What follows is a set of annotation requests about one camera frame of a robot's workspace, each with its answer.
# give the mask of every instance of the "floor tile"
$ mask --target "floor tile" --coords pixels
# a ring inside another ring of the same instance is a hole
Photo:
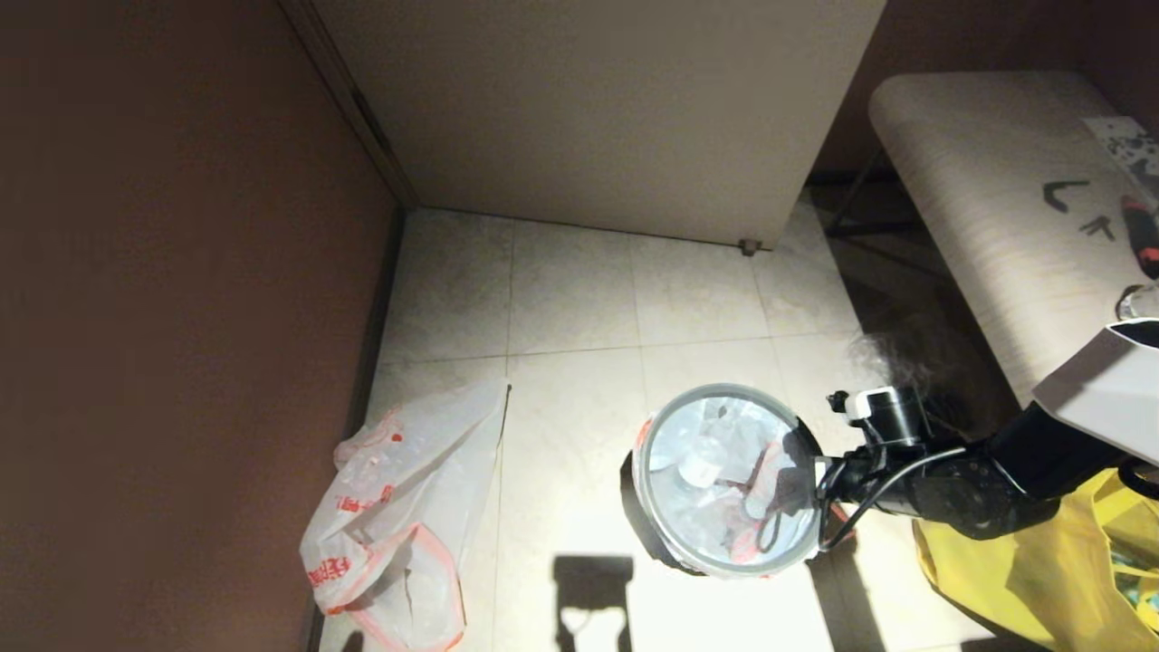
[[[637,346],[629,235],[517,221],[511,354]]]
[[[832,220],[832,213],[817,207],[815,192],[811,188],[801,190],[775,248],[792,248],[815,262],[830,263],[836,269],[824,230],[824,224]]]
[[[632,236],[642,345],[768,336],[752,259],[736,247]]]
[[[505,376],[505,358],[379,365],[370,390],[366,423],[378,422],[387,411],[408,401]]]
[[[771,336],[840,334],[858,316],[836,268],[785,247],[757,251],[757,285]]]
[[[494,646],[555,650],[556,556],[642,555],[619,492],[647,417],[640,351],[512,357],[509,374]]]
[[[840,334],[858,328],[837,262],[808,191],[772,251],[757,251],[757,287],[770,336]]]
[[[401,362],[380,366],[371,388],[366,419],[377,422],[388,410],[429,394],[453,390],[478,381],[504,378],[505,358],[452,360],[442,362]],[[495,610],[495,569],[498,545],[498,518],[503,445],[500,445],[495,476],[488,489],[487,505],[479,530],[460,566],[464,613],[467,627],[457,651],[489,651]],[[353,632],[360,630],[348,615],[329,616],[322,630],[321,652],[338,652]],[[369,635],[363,652],[386,649]]]
[[[511,222],[429,208],[408,215],[380,362],[506,354]]]
[[[751,580],[655,565],[637,573],[628,595],[633,649],[641,652],[833,649],[804,565]]]
[[[649,410],[659,410],[681,393],[709,383],[748,386],[786,401],[767,338],[644,347],[643,361]]]
[[[858,332],[773,338],[789,406],[812,431],[825,455],[840,456],[865,444],[861,431],[845,424],[825,397],[837,390],[854,394],[883,384],[883,375],[862,362],[872,351]]]

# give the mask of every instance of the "cabinet door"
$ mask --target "cabinet door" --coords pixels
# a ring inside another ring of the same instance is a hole
[[[775,243],[884,0],[315,0],[428,206]]]

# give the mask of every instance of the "clear plastic bag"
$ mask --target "clear plastic bag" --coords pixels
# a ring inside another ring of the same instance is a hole
[[[816,455],[808,428],[775,400],[706,386],[643,425],[633,483],[673,563],[764,577],[816,550]]]
[[[391,411],[334,452],[338,475],[302,536],[327,614],[349,611],[392,650],[445,650],[465,627],[458,566],[495,469],[506,381]]]

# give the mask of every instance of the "tile floor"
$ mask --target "tile floor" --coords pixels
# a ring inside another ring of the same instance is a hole
[[[618,650],[625,624],[636,652],[917,651],[991,637],[928,587],[901,518],[866,518],[845,558],[721,581],[651,561],[624,517],[618,471],[636,430],[700,384],[781,398],[829,454],[860,442],[824,397],[877,379],[851,362],[859,322],[810,197],[777,250],[752,258],[449,211],[408,218],[367,419],[478,379],[505,374],[512,384],[487,513],[462,569],[468,625],[458,650],[559,650],[557,621],[585,617],[556,613],[561,556],[633,564],[626,613],[585,621],[580,652]],[[345,616],[328,618],[321,649],[351,651],[353,630]],[[366,639],[363,649],[380,647]]]

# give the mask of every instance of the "trash can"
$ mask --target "trash can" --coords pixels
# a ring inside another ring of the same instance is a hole
[[[819,455],[806,425],[773,397],[705,386],[641,428],[621,469],[625,510],[644,548],[670,566],[767,577],[817,550]]]

